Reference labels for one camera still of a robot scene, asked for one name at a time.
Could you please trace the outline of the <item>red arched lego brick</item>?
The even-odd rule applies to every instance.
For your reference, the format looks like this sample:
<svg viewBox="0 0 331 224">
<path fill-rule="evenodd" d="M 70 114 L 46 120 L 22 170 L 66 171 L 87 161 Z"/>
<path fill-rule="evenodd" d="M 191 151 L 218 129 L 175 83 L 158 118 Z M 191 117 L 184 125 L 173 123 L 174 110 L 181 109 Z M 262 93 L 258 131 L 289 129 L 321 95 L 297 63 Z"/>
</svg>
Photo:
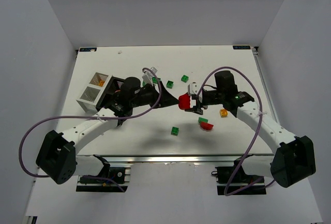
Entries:
<svg viewBox="0 0 331 224">
<path fill-rule="evenodd" d="M 185 93 L 178 98 L 178 107 L 181 110 L 188 110 L 191 108 L 191 96 Z"/>
</svg>

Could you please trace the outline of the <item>red curved lego brick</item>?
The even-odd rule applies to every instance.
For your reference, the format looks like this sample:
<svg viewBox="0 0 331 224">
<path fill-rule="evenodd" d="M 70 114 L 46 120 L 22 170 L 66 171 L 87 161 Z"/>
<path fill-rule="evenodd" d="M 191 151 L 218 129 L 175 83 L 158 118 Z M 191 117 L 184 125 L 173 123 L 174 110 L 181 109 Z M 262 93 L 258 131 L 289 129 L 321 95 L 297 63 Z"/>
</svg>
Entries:
<svg viewBox="0 0 331 224">
<path fill-rule="evenodd" d="M 200 127 L 204 130 L 212 130 L 214 126 L 208 122 L 200 122 Z"/>
</svg>

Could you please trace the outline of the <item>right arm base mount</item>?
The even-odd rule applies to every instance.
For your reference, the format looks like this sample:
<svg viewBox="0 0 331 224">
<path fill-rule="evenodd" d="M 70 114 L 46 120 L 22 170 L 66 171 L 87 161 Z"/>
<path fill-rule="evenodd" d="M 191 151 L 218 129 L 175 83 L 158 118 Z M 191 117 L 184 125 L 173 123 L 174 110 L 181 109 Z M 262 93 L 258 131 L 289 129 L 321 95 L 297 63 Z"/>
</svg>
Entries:
<svg viewBox="0 0 331 224">
<path fill-rule="evenodd" d="M 217 194 L 219 196 L 224 196 L 224 190 L 227 185 L 227 182 L 234 171 L 235 167 L 239 163 L 239 158 L 232 161 L 231 163 L 223 163 L 222 166 L 215 167 L 214 171 L 211 172 L 211 176 L 216 179 L 217 182 Z M 247 186 L 250 183 L 258 180 L 260 177 L 257 175 L 247 175 L 242 167 L 240 167 L 239 171 L 234 176 L 227 193 L 231 193 L 238 189 L 241 189 Z M 237 196 L 248 196 L 248 195 L 265 195 L 266 189 L 264 184 L 264 179 L 261 179 L 253 186 L 235 193 Z"/>
</svg>

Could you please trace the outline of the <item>green slope lego brick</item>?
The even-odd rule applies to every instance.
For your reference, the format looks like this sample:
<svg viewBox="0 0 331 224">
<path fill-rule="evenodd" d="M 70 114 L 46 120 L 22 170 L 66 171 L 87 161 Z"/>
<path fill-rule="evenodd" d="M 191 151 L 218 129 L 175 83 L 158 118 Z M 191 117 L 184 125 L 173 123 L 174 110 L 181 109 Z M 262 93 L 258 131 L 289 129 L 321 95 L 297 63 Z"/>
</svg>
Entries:
<svg viewBox="0 0 331 224">
<path fill-rule="evenodd" d="M 208 122 L 208 119 L 206 119 L 206 118 L 202 118 L 202 117 L 199 117 L 199 118 L 198 118 L 198 123 L 201 123 L 201 122 L 205 122 L 205 123 L 207 123 L 207 122 Z"/>
</svg>

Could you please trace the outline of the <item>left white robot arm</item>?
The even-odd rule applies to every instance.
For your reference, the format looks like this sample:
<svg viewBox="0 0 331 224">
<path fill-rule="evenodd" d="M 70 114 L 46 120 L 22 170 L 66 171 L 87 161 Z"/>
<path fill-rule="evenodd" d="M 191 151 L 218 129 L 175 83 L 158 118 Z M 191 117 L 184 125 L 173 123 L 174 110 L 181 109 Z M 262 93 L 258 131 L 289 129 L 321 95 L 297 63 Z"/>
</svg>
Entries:
<svg viewBox="0 0 331 224">
<path fill-rule="evenodd" d="M 150 106 L 165 108 L 179 103 L 164 85 L 141 86 L 140 79 L 111 77 L 90 119 L 63 132 L 52 130 L 44 138 L 36 164 L 57 184 L 72 176 L 109 177 L 110 164 L 100 155 L 79 155 L 79 151 L 106 131 L 115 129 L 132 116 L 133 109 Z"/>
</svg>

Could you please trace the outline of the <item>yellow flower lego piece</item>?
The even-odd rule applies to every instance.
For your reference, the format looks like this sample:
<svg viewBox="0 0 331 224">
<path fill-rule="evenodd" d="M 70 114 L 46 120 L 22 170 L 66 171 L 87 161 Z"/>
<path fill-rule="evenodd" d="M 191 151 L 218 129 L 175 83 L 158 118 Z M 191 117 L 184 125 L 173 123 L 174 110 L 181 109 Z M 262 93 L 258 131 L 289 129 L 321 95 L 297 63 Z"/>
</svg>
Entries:
<svg viewBox="0 0 331 224">
<path fill-rule="evenodd" d="M 104 80 L 100 80 L 98 85 L 99 85 L 100 87 L 103 87 L 103 86 L 104 86 L 104 83 L 105 83 Z"/>
</svg>

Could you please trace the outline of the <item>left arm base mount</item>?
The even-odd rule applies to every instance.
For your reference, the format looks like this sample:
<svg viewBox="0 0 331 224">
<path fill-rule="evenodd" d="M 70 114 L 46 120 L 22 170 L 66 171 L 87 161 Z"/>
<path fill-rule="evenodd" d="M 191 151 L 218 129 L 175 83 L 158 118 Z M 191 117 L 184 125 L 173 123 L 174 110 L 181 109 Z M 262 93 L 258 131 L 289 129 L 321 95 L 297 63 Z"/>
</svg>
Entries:
<svg viewBox="0 0 331 224">
<path fill-rule="evenodd" d="M 125 193 L 129 186 L 130 175 L 129 166 L 110 163 L 97 175 L 79 176 L 76 192 Z"/>
</svg>

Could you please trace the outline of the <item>yellow square lego brick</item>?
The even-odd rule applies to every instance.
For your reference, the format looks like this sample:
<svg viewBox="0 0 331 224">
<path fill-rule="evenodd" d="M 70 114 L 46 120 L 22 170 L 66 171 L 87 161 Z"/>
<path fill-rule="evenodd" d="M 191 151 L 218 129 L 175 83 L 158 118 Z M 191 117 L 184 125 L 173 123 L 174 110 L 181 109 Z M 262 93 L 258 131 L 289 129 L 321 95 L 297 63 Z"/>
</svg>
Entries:
<svg viewBox="0 0 331 224">
<path fill-rule="evenodd" d="M 219 111 L 219 113 L 220 113 L 220 116 L 221 116 L 222 118 L 228 116 L 228 111 L 227 111 L 226 109 L 221 109 L 221 110 Z"/>
</svg>

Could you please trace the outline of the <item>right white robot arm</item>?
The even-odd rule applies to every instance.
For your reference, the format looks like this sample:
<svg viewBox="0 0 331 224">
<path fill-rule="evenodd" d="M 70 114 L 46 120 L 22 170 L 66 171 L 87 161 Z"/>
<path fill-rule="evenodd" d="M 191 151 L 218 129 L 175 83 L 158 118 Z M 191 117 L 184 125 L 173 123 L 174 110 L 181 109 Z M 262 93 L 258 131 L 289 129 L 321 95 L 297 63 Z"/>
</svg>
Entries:
<svg viewBox="0 0 331 224">
<path fill-rule="evenodd" d="M 190 83 L 187 93 L 179 97 L 179 108 L 202 115 L 204 108 L 220 104 L 248 125 L 255 132 L 253 137 L 260 137 L 272 152 L 272 156 L 255 156 L 245 152 L 235 161 L 230 179 L 235 178 L 237 173 L 269 177 L 288 188 L 315 174 L 314 147 L 310 138 L 293 134 L 263 112 L 261 100 L 255 100 L 247 92 L 240 92 L 230 71 L 215 73 L 215 82 L 216 86 L 211 91 Z"/>
</svg>

